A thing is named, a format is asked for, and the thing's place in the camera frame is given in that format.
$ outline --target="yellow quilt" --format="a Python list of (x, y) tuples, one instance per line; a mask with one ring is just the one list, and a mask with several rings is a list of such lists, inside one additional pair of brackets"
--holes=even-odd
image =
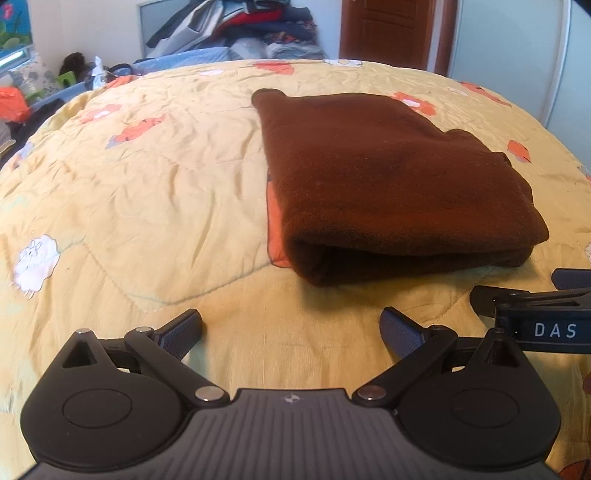
[[(251, 106), (263, 87), (391, 95), (443, 130), (468, 130), (532, 186), (550, 240), (514, 270), (307, 285), (269, 260), (267, 163)], [(33, 462), (22, 405), (75, 329), (117, 338), (194, 307), (206, 336), (186, 361), (231, 394), (352, 392), (392, 364), (384, 306), (480, 336), (490, 324), (470, 308), (474, 285), (554, 290), (555, 268), (590, 268), (591, 174), (529, 114), (475, 85), (358, 61), (238, 61), (67, 104), (0, 172), (0, 226), (0, 479), (11, 480)], [(528, 357), (563, 416), (550, 466), (590, 458), (591, 356)]]

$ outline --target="light blue wardrobe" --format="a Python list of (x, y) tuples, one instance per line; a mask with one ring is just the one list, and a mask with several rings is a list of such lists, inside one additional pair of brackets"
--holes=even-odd
[(591, 169), (591, 15), (573, 0), (460, 0), (449, 76), (527, 110)]

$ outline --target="orange plastic bag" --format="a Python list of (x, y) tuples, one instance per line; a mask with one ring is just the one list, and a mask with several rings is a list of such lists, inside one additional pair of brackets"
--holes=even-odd
[(0, 87), (0, 120), (23, 124), (31, 116), (25, 97), (14, 87)]

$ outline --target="green plastic object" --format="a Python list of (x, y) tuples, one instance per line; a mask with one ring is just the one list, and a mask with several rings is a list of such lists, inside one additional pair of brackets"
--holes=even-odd
[(59, 83), (62, 88), (68, 88), (78, 82), (76, 81), (76, 75), (74, 75), (74, 72), (66, 72), (57, 78), (57, 83)]

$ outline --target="pink flower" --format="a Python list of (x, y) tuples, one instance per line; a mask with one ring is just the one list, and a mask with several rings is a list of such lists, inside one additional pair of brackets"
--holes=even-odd
[(4, 20), (10, 20), (13, 13), (14, 13), (14, 5), (13, 4), (4, 4), (2, 6), (2, 18)]

